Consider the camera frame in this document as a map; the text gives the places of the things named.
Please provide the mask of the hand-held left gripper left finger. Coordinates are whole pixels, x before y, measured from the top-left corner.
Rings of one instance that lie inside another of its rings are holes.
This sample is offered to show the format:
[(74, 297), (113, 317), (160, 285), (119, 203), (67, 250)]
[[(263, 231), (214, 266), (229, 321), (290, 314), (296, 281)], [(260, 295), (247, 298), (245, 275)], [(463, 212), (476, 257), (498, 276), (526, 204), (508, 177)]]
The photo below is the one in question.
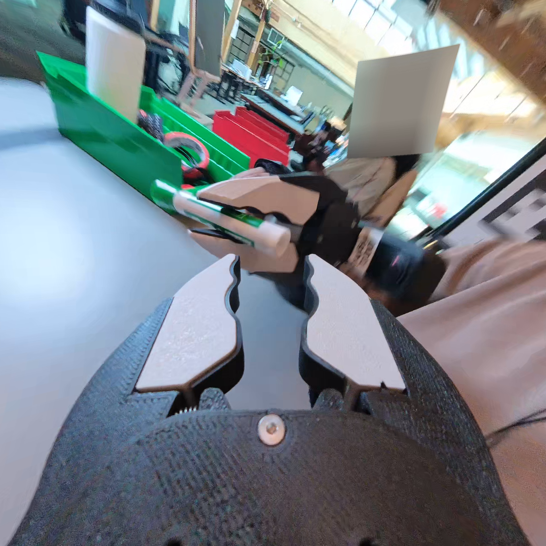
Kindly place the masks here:
[(244, 372), (240, 258), (228, 254), (172, 298), (135, 390), (178, 392), (195, 406), (205, 389), (229, 392)]

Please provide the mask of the green plastic bin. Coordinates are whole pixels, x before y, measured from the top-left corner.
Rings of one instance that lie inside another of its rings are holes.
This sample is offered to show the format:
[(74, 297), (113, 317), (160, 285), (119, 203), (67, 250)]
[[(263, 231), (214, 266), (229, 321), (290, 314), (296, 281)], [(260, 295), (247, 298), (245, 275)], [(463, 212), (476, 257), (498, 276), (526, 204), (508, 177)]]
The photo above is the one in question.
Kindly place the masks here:
[[(182, 184), (181, 155), (165, 147), (86, 89), (83, 65), (37, 51), (55, 106), (59, 132), (152, 201), (156, 179)], [(249, 169), (249, 157), (165, 98), (141, 87), (139, 107), (160, 115), (167, 132), (182, 132), (205, 145), (214, 181)]]

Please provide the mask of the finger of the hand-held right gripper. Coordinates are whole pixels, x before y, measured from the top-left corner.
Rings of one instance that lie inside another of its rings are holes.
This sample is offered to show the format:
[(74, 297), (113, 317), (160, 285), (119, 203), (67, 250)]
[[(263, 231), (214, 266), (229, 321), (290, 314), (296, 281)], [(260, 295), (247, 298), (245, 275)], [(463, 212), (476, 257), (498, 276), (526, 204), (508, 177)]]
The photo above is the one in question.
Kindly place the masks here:
[(282, 255), (275, 257), (248, 244), (225, 238), (212, 230), (189, 229), (188, 235), (201, 248), (218, 259), (228, 255), (238, 256), (241, 268), (250, 273), (291, 274), (296, 270), (299, 261), (296, 245), (292, 242)]
[(303, 226), (317, 211), (320, 194), (268, 175), (217, 182), (197, 191), (197, 198), (235, 209), (256, 209), (264, 215), (280, 215), (290, 224)]

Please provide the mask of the stacked red plastic bins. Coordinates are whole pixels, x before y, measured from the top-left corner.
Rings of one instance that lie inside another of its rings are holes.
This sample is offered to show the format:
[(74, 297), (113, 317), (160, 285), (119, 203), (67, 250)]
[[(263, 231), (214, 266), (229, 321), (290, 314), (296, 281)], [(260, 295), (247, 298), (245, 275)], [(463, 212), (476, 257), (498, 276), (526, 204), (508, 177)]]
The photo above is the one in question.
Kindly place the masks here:
[(261, 159), (288, 166), (289, 133), (263, 116), (238, 106), (234, 114), (228, 110), (216, 110), (212, 120), (213, 132), (247, 155), (250, 168)]

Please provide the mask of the white water bottle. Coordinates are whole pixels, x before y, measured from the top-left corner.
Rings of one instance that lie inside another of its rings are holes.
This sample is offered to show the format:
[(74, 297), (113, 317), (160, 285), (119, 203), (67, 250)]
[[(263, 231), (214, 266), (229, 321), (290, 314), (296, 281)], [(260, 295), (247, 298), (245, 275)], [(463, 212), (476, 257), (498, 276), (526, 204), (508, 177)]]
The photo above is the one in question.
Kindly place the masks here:
[(143, 37), (88, 6), (85, 48), (88, 92), (136, 124), (146, 54)]

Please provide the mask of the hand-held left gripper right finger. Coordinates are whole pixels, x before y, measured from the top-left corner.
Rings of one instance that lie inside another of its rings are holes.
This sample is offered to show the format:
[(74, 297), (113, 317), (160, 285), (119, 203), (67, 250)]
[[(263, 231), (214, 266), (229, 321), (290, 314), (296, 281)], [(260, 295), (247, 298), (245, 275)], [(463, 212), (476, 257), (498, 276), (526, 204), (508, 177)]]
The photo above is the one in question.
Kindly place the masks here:
[(362, 392), (403, 393), (406, 383), (365, 291), (316, 255), (305, 259), (304, 283), (300, 375), (310, 390), (336, 390), (348, 409)]

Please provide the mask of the framed marker poster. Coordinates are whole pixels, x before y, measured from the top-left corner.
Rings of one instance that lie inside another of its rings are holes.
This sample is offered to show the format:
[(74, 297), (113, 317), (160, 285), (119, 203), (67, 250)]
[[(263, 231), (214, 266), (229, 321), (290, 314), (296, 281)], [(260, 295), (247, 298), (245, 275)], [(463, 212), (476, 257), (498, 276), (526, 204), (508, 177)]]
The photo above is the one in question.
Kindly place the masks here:
[(545, 241), (545, 139), (508, 171), (478, 225), (488, 237)]

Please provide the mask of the red tape roll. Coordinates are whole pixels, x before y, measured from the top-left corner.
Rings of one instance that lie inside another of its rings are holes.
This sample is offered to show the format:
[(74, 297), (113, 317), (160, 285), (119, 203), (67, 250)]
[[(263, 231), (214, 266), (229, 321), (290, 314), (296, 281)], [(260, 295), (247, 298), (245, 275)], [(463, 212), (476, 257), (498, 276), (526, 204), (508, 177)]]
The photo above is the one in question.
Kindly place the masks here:
[(182, 132), (169, 132), (163, 137), (163, 144), (181, 155), (181, 168), (185, 175), (200, 173), (208, 169), (210, 154), (197, 138)]

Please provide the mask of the person's right forearm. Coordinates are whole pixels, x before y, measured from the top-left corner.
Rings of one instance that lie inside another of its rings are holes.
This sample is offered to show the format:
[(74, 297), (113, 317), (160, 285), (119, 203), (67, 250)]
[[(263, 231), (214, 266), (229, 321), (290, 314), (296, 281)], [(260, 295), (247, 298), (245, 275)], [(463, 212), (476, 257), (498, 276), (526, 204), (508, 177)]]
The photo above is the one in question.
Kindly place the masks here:
[(438, 254), (446, 266), (432, 304), (450, 297), (472, 301), (537, 299), (545, 304), (545, 241), (494, 239), (447, 249)]

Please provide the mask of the green dry erase marker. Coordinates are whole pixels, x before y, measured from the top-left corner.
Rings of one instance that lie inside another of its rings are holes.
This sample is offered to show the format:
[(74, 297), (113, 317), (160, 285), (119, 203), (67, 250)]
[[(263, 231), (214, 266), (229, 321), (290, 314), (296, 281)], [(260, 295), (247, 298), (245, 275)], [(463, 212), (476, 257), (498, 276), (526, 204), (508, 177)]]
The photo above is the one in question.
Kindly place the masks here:
[(209, 228), (271, 256), (281, 256), (289, 247), (290, 230), (275, 223), (224, 205), (200, 200), (197, 189), (175, 188), (155, 180), (150, 189), (152, 201), (167, 212), (175, 212), (201, 222)]

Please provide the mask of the potted green plant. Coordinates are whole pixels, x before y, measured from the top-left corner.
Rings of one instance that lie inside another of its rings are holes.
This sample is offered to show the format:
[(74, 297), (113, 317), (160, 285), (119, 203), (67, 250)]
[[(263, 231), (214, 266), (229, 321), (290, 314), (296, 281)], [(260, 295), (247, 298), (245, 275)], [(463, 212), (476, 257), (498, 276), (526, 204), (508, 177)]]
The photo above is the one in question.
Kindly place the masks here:
[(262, 49), (259, 51), (256, 77), (265, 78), (270, 73), (274, 72), (275, 67), (282, 61), (282, 46), (284, 40), (278, 40), (274, 44), (266, 46), (260, 46)]

